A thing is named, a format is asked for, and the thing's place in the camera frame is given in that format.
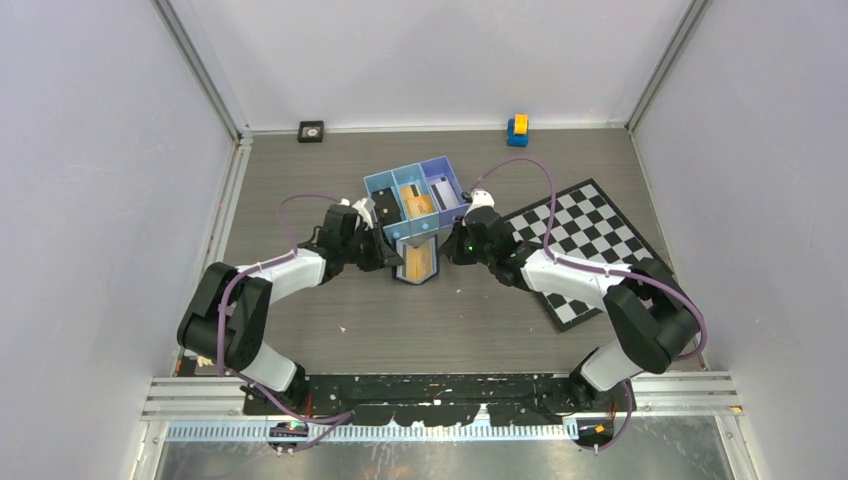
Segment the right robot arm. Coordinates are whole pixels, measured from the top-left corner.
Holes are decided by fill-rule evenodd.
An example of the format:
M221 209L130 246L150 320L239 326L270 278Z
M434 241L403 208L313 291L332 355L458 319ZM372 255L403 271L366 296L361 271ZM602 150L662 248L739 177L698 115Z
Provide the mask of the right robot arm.
M456 220L440 252L455 265L481 264L507 286L554 293L606 313L615 333L569 374L570 400L596 410L640 373L662 374L695 338L704 319L670 271L654 259L604 264L559 255L539 242L517 240L491 206Z

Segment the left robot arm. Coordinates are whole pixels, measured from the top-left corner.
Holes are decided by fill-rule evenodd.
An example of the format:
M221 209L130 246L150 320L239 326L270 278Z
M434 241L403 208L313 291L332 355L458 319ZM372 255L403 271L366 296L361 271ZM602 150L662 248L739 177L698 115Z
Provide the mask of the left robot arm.
M211 264L177 329L178 344L268 391L280 412L298 412L308 393L305 369L265 342L269 308L328 283L348 265L363 272L401 265L374 208L366 198L333 204L312 237L286 254L241 267Z

